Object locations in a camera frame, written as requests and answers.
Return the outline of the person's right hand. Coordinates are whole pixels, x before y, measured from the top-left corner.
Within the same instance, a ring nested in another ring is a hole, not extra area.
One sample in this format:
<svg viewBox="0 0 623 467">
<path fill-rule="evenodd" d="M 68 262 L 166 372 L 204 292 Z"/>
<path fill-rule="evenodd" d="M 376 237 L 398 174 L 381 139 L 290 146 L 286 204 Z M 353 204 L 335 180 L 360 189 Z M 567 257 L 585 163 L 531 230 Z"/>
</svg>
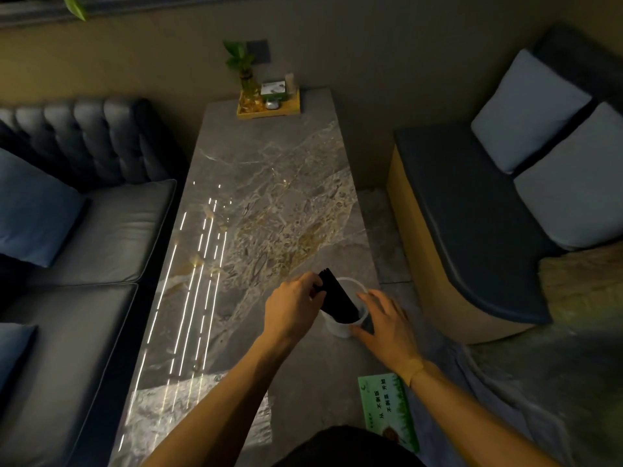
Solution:
<svg viewBox="0 0 623 467">
<path fill-rule="evenodd" d="M 369 349 L 386 368 L 400 376 L 406 385 L 411 385 L 414 376 L 424 369 L 424 359 L 420 354 L 414 331 L 405 311 L 383 311 L 376 298 L 368 293 L 359 294 L 368 308 L 378 341 L 377 349 Z M 362 329 L 351 326 L 350 329 Z"/>
</svg>

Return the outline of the person's left hand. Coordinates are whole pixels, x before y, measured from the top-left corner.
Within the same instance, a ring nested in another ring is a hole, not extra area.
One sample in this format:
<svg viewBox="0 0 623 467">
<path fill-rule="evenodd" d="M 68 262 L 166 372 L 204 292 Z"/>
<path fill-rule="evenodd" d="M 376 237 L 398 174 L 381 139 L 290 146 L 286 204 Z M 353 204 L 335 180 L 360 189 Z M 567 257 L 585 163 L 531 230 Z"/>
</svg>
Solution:
<svg viewBox="0 0 623 467">
<path fill-rule="evenodd" d="M 294 348 L 320 312 L 300 309 L 299 277 L 283 282 L 266 301 L 261 339 L 272 347 Z"/>
</svg>

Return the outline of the white plastic bin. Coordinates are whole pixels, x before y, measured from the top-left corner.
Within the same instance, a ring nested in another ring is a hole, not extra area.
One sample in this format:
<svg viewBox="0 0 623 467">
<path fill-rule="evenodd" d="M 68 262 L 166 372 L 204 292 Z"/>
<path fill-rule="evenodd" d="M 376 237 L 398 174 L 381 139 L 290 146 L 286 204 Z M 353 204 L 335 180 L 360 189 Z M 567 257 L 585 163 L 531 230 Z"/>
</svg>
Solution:
<svg viewBox="0 0 623 467">
<path fill-rule="evenodd" d="M 345 296 L 335 298 L 328 293 L 326 297 L 329 300 L 323 303 L 320 313 L 330 334 L 348 338 L 352 336 L 351 326 L 361 327 L 368 319 L 368 308 L 359 298 L 359 294 L 367 293 L 368 289 L 351 277 L 342 276 L 336 280 Z"/>
</svg>

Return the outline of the person's left forearm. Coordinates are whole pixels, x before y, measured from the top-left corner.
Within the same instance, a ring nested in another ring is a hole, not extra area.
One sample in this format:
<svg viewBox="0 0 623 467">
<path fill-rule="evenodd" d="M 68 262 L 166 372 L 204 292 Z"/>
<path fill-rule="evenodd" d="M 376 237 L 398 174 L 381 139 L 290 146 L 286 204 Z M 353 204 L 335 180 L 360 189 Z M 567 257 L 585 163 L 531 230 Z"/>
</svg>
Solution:
<svg viewBox="0 0 623 467">
<path fill-rule="evenodd" d="M 233 467 L 270 384 L 299 341 L 293 333 L 263 332 L 143 467 Z"/>
</svg>

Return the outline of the person's right forearm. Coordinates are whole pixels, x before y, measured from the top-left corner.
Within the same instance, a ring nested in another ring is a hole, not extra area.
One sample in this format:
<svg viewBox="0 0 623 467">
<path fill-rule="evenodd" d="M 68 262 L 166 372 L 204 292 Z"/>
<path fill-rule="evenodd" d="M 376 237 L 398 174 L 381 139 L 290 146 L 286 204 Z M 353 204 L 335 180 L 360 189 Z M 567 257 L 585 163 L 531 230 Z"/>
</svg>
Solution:
<svg viewBox="0 0 623 467">
<path fill-rule="evenodd" d="M 451 383 L 432 363 L 408 359 L 400 374 L 470 465 L 562 467 Z"/>
</svg>

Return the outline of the green tissue box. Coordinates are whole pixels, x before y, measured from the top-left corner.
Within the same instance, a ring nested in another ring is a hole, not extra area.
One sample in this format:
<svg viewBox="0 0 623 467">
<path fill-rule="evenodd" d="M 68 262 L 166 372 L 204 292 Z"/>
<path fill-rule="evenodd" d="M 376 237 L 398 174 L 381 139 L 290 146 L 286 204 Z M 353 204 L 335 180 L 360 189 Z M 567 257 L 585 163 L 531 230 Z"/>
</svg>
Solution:
<svg viewBox="0 0 623 467">
<path fill-rule="evenodd" d="M 419 452 L 409 403 L 402 379 L 394 374 L 358 377 L 366 429 Z"/>
</svg>

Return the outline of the person's dark clothing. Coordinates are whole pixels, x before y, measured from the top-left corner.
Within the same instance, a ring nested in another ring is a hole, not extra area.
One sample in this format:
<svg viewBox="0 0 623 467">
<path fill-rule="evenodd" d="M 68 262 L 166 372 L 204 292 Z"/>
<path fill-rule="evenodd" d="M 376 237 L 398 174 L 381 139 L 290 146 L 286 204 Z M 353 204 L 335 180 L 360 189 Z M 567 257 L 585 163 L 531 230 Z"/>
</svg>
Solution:
<svg viewBox="0 0 623 467">
<path fill-rule="evenodd" d="M 272 467 L 425 467 L 425 464 L 391 439 L 341 425 L 317 432 Z"/>
</svg>

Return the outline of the dark cushioned bench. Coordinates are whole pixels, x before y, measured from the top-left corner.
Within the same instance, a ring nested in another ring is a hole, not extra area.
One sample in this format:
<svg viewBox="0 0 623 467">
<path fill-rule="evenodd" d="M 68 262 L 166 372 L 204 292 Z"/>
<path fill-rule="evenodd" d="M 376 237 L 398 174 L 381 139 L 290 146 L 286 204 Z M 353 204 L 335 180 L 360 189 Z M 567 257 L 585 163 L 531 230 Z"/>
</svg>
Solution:
<svg viewBox="0 0 623 467">
<path fill-rule="evenodd" d="M 599 103 L 623 116 L 623 54 L 565 24 L 551 27 L 527 50 L 592 100 L 512 174 L 494 164 L 472 121 L 394 134 L 387 192 L 422 309 L 437 330 L 462 344 L 492 342 L 552 322 L 538 264 L 569 250 L 545 234 L 514 179 Z"/>
</svg>

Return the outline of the beige fluffy blanket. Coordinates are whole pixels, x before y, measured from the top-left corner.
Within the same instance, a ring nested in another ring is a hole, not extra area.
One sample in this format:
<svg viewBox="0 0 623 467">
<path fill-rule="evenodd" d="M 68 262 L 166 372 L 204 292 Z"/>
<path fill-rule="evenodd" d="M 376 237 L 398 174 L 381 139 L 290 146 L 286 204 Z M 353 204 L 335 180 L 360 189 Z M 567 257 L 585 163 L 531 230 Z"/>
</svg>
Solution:
<svg viewBox="0 0 623 467">
<path fill-rule="evenodd" d="M 623 327 L 623 239 L 538 264 L 541 292 L 557 324 Z"/>
</svg>

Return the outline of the small green white box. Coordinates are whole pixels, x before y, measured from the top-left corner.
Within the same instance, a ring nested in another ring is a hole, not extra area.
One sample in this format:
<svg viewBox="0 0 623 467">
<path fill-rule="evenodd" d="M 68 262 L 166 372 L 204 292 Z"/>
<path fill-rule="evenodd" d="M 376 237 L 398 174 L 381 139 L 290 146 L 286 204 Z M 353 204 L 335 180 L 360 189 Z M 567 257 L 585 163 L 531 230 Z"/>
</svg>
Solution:
<svg viewBox="0 0 623 467">
<path fill-rule="evenodd" d="M 261 97 L 264 101 L 287 101 L 289 94 L 287 91 L 286 81 L 273 81 L 261 84 Z"/>
</svg>

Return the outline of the light grey pillow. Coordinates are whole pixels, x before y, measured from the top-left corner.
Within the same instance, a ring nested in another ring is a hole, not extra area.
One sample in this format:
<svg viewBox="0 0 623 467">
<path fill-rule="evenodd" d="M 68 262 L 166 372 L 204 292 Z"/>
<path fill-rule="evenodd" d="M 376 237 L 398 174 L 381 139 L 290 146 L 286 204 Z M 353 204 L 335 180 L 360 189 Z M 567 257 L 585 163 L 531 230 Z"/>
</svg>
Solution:
<svg viewBox="0 0 623 467">
<path fill-rule="evenodd" d="M 471 130 L 498 169 L 512 174 L 591 100 L 522 49 L 471 122 Z"/>
<path fill-rule="evenodd" d="M 599 103 L 514 184 L 559 247 L 579 250 L 617 240 L 623 236 L 623 116 Z"/>
</svg>

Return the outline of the green plant in glass vase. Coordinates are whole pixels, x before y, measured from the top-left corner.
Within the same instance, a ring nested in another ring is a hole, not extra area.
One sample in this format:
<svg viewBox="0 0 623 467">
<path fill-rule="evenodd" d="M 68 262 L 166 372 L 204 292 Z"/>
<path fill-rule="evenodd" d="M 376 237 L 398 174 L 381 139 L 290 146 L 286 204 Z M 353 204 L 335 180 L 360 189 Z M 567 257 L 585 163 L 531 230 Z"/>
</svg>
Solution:
<svg viewBox="0 0 623 467">
<path fill-rule="evenodd" d="M 241 84 L 242 99 L 240 110 L 243 113 L 256 113 L 262 106 L 261 89 L 252 69 L 254 56 L 248 52 L 243 42 L 224 40 L 223 46 L 230 55 L 226 64 L 231 70 L 238 72 Z"/>
</svg>

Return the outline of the grey leather sofa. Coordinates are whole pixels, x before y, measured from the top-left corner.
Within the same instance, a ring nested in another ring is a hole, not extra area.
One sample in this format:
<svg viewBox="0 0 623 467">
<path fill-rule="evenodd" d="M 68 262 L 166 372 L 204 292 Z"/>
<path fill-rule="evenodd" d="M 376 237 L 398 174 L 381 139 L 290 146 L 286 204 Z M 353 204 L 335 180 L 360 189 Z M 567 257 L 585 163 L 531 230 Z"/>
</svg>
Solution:
<svg viewBox="0 0 623 467">
<path fill-rule="evenodd" d="M 105 467 L 189 162 L 144 98 L 0 106 L 0 148 L 88 198 L 48 268 L 0 253 L 0 467 Z"/>
</svg>

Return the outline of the blue cushion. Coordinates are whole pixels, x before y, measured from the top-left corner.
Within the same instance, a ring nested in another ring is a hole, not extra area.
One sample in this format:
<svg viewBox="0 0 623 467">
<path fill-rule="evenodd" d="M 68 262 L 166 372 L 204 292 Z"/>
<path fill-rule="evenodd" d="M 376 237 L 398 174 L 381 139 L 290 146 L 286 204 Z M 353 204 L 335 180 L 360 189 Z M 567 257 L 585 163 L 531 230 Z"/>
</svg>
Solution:
<svg viewBox="0 0 623 467">
<path fill-rule="evenodd" d="M 88 198 L 0 148 L 0 253 L 48 268 Z"/>
</svg>

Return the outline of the grey wall socket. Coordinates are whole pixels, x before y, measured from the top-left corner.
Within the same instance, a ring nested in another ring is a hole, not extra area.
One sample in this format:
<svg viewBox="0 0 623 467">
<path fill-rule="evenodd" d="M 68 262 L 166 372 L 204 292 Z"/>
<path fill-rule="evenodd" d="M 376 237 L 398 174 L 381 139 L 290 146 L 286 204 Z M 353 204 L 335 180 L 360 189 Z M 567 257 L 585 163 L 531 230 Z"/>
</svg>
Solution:
<svg viewBox="0 0 623 467">
<path fill-rule="evenodd" d="M 252 65 L 271 62 L 269 42 L 266 39 L 249 40 L 245 43 L 247 52 L 253 57 Z"/>
</svg>

